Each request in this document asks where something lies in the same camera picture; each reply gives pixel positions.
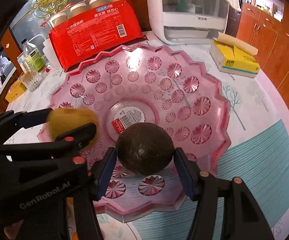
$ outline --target wall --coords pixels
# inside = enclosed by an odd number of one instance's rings
[[[275,3],[279,8],[284,8],[284,3],[280,2],[279,0],[255,0],[255,5],[260,5],[262,7],[265,7],[266,5],[270,7],[270,3]]]

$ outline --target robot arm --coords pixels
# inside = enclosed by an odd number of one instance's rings
[[[88,172],[79,151],[94,138],[97,128],[93,123],[64,133],[54,142],[3,144],[19,129],[46,122],[51,111],[0,114],[0,226],[24,219],[17,240],[70,239],[66,197],[73,197],[79,239],[103,240],[93,201],[106,193],[117,152],[109,148]],[[187,240],[212,239],[218,197],[225,202],[221,240],[273,240],[259,205],[241,178],[217,179],[189,161],[181,148],[174,150],[174,163],[184,192],[198,201]]]

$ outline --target blue gripper pad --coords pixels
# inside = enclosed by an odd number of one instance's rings
[[[183,190],[192,200],[195,193],[195,186],[198,184],[198,166],[194,168],[188,160],[182,148],[176,148],[173,155],[174,165],[177,169]]]
[[[100,198],[106,193],[116,162],[117,151],[115,148],[109,147],[99,167],[100,175],[98,178],[97,200],[100,200]]]

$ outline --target teal stripe pattern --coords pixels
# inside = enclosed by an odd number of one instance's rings
[[[289,208],[289,137],[282,120],[227,150],[219,160],[218,176],[241,177],[273,228]],[[176,212],[153,212],[132,224],[142,240],[185,240],[196,206],[187,198]],[[213,240],[220,239],[222,216],[219,198]]]
[[[249,74],[258,74],[257,72],[251,72],[248,70],[243,70],[243,69],[238,69],[238,68],[233,68],[233,67],[226,67],[226,66],[222,66],[223,68],[226,69],[231,69],[231,70],[236,70],[236,71],[240,71],[240,72],[245,72],[245,73],[249,73]]]

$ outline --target yellow box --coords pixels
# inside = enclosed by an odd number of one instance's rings
[[[235,45],[213,41],[210,54],[221,72],[254,78],[260,70],[254,57]]]
[[[11,85],[5,98],[9,103],[11,103],[20,97],[24,92],[26,92],[26,90],[27,88],[25,85],[21,83],[20,80],[17,80],[14,82],[14,84]]]

